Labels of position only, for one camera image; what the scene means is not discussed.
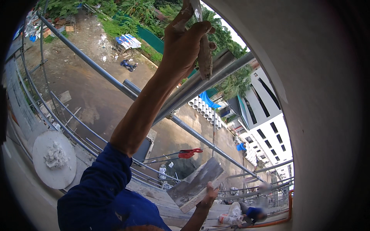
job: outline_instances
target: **hand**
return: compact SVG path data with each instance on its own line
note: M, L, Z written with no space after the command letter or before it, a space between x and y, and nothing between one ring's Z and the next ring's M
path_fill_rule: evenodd
M165 29L164 54L158 70L177 82L188 77L194 69L201 37L215 32L208 21L195 23L187 31L185 24L193 14L189 0L184 0L181 11Z
M212 182L208 182L207 184L207 195L203 198L203 200L196 205L197 208L205 208L210 209L216 197L218 197L218 188L214 189L212 186Z

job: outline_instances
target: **palm tree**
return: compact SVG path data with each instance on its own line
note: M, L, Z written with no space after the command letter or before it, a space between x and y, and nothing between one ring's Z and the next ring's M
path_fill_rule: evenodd
M245 92L250 89L250 74L252 67L245 65L233 74L229 75L224 81L217 83L214 87L219 91L218 95L222 95L224 100L236 97L243 97Z

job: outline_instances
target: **blue shirt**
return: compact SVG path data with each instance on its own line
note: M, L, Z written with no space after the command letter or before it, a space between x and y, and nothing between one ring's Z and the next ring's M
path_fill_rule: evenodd
M80 184L58 200L60 230L110 231L154 225L170 231L155 204L125 188L131 180L131 164L132 158L108 143L84 171Z

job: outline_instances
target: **sky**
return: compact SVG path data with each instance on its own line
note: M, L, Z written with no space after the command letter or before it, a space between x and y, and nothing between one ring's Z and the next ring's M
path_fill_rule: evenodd
M210 8L208 5L206 5L204 2L201 1L201 4L203 4L207 9L214 11L212 8ZM220 15L216 14L215 18L221 18ZM241 37L235 32L235 30L222 18L221 23L223 26L227 27L229 31L231 32L231 39L234 40L235 42L239 43L243 48L246 47L245 42L242 40Z

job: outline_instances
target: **orange pipe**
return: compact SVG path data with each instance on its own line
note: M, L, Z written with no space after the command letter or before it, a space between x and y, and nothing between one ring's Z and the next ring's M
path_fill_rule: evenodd
M290 221L292 218L292 204L293 204L292 192L294 192L294 189L289 191L289 213L286 219L280 220L280 221L272 221L272 222L268 222L268 223L264 223L260 225L254 225L254 226L250 226L246 228L266 227L266 226L278 225L278 224Z

